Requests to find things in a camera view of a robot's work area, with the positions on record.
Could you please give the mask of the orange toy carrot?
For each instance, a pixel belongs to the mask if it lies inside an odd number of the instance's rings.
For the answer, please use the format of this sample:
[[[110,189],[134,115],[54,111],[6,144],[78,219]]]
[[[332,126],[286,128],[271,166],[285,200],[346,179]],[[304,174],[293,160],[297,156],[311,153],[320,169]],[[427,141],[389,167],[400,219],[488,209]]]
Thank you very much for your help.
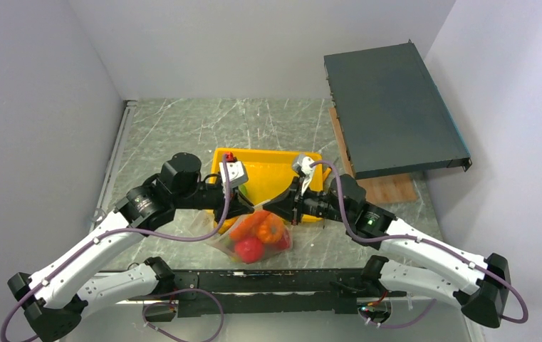
[[[236,226],[236,228],[230,231],[229,238],[234,242],[238,242],[250,236],[254,229],[258,227],[269,215],[270,212],[266,210],[255,211],[242,220]]]

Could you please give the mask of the yellow bell pepper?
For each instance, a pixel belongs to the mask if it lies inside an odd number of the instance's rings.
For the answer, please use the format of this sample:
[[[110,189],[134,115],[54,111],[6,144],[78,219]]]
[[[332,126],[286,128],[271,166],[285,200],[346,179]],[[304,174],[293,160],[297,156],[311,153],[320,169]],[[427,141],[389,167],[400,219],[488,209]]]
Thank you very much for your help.
[[[238,217],[233,217],[231,219],[225,219],[223,225],[218,230],[218,234],[224,234],[226,231],[228,231],[238,220]]]

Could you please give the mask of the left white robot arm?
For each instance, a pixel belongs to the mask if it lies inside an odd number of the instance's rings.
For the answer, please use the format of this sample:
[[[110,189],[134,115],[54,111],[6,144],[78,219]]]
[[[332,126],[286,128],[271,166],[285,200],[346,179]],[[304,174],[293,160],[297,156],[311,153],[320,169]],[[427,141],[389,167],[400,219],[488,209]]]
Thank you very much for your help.
[[[201,176],[201,161],[180,152],[162,169],[131,189],[112,212],[84,239],[47,267],[19,272],[8,280],[16,309],[41,341],[57,341],[82,319],[125,299],[164,299],[176,290],[173,270],[160,257],[133,269],[98,278],[113,258],[147,236],[158,237],[179,209],[209,209],[217,224],[250,214],[253,204],[239,191],[248,180],[246,168],[231,153],[222,156],[220,171]]]

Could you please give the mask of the orange toy pumpkin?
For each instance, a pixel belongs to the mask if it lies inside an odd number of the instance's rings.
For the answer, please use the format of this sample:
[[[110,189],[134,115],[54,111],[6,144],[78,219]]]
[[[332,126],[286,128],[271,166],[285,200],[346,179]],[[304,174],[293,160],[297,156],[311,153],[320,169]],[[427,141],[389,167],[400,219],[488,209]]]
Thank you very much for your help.
[[[275,244],[285,231],[285,224],[280,217],[270,214],[256,229],[256,237],[264,244]]]

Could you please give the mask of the green toy cabbage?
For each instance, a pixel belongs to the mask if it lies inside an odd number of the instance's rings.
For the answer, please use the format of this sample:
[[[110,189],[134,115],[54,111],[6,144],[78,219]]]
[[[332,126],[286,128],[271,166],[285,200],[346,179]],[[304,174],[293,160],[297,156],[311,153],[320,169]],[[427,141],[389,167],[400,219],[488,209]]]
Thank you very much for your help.
[[[239,189],[240,193],[243,194],[243,196],[248,197],[248,192],[247,192],[247,188],[246,188],[245,184],[239,185],[238,189]]]

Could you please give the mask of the clear dotted zip top bag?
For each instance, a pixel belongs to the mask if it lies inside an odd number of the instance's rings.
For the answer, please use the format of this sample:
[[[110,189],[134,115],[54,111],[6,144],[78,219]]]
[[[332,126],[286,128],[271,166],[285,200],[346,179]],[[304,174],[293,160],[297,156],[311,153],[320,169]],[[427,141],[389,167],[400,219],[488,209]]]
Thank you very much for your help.
[[[263,209],[263,204],[260,203],[260,204],[257,204],[254,206],[254,212],[255,211],[259,211],[259,210],[264,210]],[[206,239],[204,241],[205,244],[215,248],[215,249],[218,249],[219,251],[223,252],[224,254],[226,254],[232,261],[235,261],[235,262],[239,262],[239,263],[242,263],[242,264],[245,264],[244,262],[240,261],[236,255],[236,253],[234,252],[234,246],[237,242],[234,242],[232,241],[230,238],[229,238],[229,233],[232,229],[236,228],[236,226],[242,221],[244,220],[247,216],[249,216],[250,214],[245,214],[245,215],[241,215],[239,216],[238,220],[235,222],[235,224],[228,230],[226,231],[224,234],[218,234],[218,232],[213,236],[213,237],[210,237],[208,239]],[[290,233],[291,233],[291,228],[286,224],[286,222],[283,220],[283,223],[285,224],[285,230],[288,230]],[[258,227],[256,227],[254,229],[254,231],[252,232],[252,234],[249,236],[249,237],[256,237],[256,229]],[[285,250],[285,251],[276,251],[274,248],[273,248],[273,244],[264,244],[265,246],[265,254],[262,258],[262,260],[260,261],[263,261],[263,260],[266,260],[266,259],[269,259],[273,256],[276,256],[277,254],[281,254],[281,253],[284,253],[288,250]]]

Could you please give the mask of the red bell pepper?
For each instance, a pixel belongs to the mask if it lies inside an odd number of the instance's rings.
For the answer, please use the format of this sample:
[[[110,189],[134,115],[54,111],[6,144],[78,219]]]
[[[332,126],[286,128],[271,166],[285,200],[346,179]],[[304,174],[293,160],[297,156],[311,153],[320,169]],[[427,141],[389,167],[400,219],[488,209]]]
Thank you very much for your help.
[[[273,248],[276,251],[280,251],[280,252],[290,249],[291,246],[292,246],[292,238],[291,238],[291,233],[288,230],[285,230],[283,232],[282,237],[275,244],[273,244]]]

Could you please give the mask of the red toy tomato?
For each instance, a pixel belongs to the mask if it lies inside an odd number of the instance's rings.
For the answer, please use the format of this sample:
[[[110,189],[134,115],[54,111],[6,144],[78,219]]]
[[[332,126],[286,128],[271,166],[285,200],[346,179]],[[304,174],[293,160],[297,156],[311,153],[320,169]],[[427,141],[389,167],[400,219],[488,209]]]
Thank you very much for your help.
[[[245,264],[252,264],[262,260],[265,254],[265,246],[256,237],[247,237],[235,244],[234,252],[240,261]]]

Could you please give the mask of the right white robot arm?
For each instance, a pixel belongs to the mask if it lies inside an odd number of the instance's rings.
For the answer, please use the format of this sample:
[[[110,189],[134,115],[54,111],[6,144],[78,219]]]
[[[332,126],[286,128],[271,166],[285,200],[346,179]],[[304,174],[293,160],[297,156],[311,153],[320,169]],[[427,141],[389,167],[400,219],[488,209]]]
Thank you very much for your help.
[[[415,229],[395,214],[365,198],[366,191],[350,175],[331,182],[327,192],[303,191],[295,176],[286,190],[265,202],[263,209],[292,224],[305,215],[341,222],[356,243],[414,262],[405,266],[386,256],[373,256],[361,274],[365,293],[384,291],[421,294],[461,309],[470,320],[498,328],[510,293],[509,262],[500,254],[465,252]],[[345,213],[341,213],[339,200]]]

